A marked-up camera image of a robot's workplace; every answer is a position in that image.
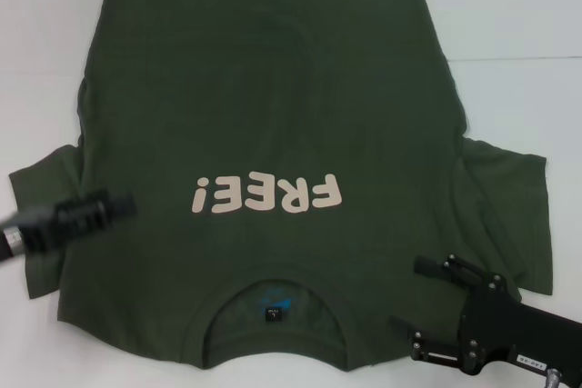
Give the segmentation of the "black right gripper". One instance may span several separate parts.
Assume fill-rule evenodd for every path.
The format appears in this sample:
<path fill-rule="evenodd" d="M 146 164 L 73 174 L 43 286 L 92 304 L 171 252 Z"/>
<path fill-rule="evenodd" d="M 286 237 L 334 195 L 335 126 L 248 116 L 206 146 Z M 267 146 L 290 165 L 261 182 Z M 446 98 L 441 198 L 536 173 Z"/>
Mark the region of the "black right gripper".
<path fill-rule="evenodd" d="M 459 364 L 466 374 L 478 374 L 492 362 L 537 374 L 581 373 L 581 324 L 518 302 L 503 289 L 500 274 L 487 273 L 454 254 L 442 262 L 418 256 L 414 272 L 472 291 L 461 313 L 460 345 L 440 342 L 401 318 L 389 318 L 392 331 L 408 342 L 414 361 Z"/>

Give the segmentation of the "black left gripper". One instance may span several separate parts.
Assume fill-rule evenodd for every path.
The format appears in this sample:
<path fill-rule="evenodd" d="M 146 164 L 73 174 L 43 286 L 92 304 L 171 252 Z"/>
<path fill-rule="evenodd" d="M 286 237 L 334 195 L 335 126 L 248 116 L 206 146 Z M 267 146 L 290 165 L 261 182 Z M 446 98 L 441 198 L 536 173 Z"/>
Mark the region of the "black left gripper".
<path fill-rule="evenodd" d="M 131 194 L 112 195 L 107 190 L 97 190 L 62 203 L 20 210 L 17 228 L 26 254 L 46 254 L 135 215 Z"/>

